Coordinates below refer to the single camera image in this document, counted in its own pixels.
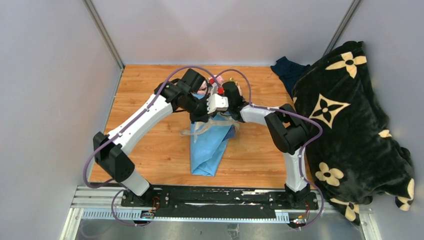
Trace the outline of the blue wrapping paper sheet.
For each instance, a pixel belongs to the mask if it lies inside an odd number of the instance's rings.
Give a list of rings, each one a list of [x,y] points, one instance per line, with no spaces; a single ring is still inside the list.
[[[218,113],[208,120],[232,120],[232,118],[226,113]],[[215,176],[230,139],[199,137],[196,142],[193,142],[190,137],[191,174],[207,177]]]

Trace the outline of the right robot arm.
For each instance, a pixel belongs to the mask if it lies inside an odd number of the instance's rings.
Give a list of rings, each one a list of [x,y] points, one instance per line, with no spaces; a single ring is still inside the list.
[[[281,112],[295,113],[294,108],[288,103],[276,110],[250,105],[233,81],[223,84],[223,95],[228,98],[228,112],[234,120],[266,126],[274,145],[283,153],[286,181],[282,200],[292,209],[301,205],[310,207],[314,202],[308,199],[311,186],[305,179],[306,166],[300,151],[307,141],[308,131],[301,119]]]

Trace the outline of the pink fake flower stem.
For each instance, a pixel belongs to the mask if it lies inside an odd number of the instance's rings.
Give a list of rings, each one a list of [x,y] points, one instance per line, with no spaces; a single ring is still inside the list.
[[[208,82],[205,80],[205,81],[201,84],[201,86],[200,86],[200,88],[198,89],[198,91],[196,92],[196,94],[197,94],[197,95],[205,96],[205,95],[207,95],[207,94],[208,94],[208,92],[209,92],[209,85],[208,85]]]

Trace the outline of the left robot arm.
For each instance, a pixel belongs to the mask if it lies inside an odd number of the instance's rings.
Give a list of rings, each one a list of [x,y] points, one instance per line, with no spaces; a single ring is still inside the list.
[[[108,134],[94,135],[94,161],[113,181],[130,190],[140,206],[152,203],[153,187],[138,173],[130,153],[145,134],[179,108],[206,116],[206,103],[193,95],[206,82],[204,76],[187,67],[182,78],[168,77],[160,83],[147,102],[120,126]]]

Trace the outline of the cream ribbon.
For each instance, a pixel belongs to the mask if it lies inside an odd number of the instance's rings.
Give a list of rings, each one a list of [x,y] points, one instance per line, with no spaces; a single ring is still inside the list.
[[[240,124],[236,123],[235,120],[210,119],[208,122],[195,122],[191,125],[190,129],[181,130],[179,135],[181,137],[190,136],[194,143],[199,138],[226,140],[228,138],[233,138],[239,129]]]

